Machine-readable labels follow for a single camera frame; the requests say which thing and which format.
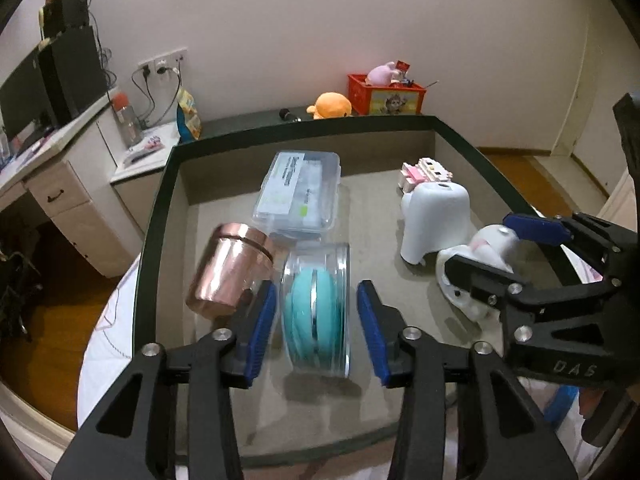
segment drawer handle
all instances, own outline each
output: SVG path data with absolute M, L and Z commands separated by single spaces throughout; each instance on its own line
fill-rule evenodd
M 51 203 L 54 200 L 57 200 L 60 198 L 60 196 L 65 192 L 64 189 L 61 189 L 60 192 L 56 195 L 56 196 L 47 196 L 47 203 Z

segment clear plastic tub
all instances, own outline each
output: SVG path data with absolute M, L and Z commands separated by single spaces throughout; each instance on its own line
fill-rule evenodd
M 348 377 L 349 245 L 299 243 L 282 273 L 280 311 L 295 371 Z
M 254 222 L 268 233 L 322 235 L 337 216 L 340 157 L 331 152 L 279 152 L 260 188 Z

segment pink plush toy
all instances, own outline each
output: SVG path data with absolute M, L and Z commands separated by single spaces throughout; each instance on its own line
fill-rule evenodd
M 400 76 L 401 72 L 396 69 L 396 62 L 389 61 L 369 72 L 364 83 L 371 86 L 389 86 L 393 79 L 399 80 Z

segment blue gripper pad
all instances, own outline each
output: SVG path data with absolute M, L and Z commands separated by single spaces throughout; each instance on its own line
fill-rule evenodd
M 364 282 L 358 285 L 357 300 L 360 323 L 369 349 L 373 371 L 380 378 L 382 385 L 386 386 L 391 377 L 386 358 L 386 340 L 378 324 L 378 317 Z
M 550 246 L 559 246 L 571 241 L 569 229 L 557 219 L 509 213 L 502 220 L 502 224 L 513 229 L 521 240 Z
M 276 287 L 270 283 L 267 297 L 262 304 L 260 314 L 255 322 L 254 332 L 251 334 L 246 350 L 246 364 L 244 378 L 249 384 L 260 374 L 264 353 L 269 341 L 273 317 L 276 313 Z

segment copper cup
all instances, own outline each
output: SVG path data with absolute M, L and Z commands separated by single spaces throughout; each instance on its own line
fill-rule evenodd
M 202 254 L 186 298 L 207 319 L 229 316 L 273 270 L 273 242 L 246 224 L 220 224 Z

